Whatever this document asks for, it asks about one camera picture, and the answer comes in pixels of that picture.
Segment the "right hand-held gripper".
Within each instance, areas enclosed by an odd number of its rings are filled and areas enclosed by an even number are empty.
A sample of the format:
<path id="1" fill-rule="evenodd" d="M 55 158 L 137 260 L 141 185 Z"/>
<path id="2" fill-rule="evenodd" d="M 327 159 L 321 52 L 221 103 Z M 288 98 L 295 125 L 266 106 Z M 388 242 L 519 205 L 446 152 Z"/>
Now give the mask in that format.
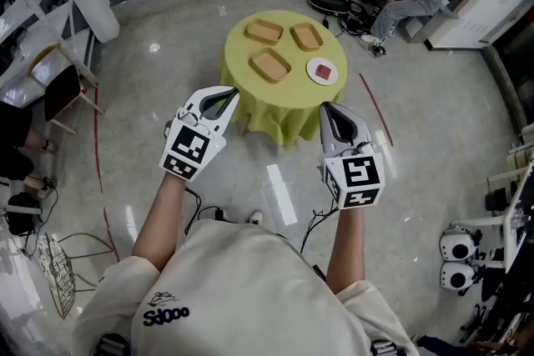
<path id="1" fill-rule="evenodd" d="M 376 205 L 385 188 L 384 164 L 366 122 L 338 103 L 322 103 L 319 112 L 321 179 L 337 208 Z"/>

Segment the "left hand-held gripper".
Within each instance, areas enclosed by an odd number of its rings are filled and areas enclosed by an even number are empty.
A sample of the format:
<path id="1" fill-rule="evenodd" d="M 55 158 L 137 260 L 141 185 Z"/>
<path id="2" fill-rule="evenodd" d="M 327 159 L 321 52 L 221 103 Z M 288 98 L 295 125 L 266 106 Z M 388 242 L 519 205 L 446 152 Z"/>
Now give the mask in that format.
<path id="1" fill-rule="evenodd" d="M 239 90 L 231 86 L 201 88 L 180 108 L 165 128 L 166 143 L 159 166 L 193 182 L 225 147 L 223 134 L 239 104 Z M 196 116 L 210 116 L 213 130 Z"/>

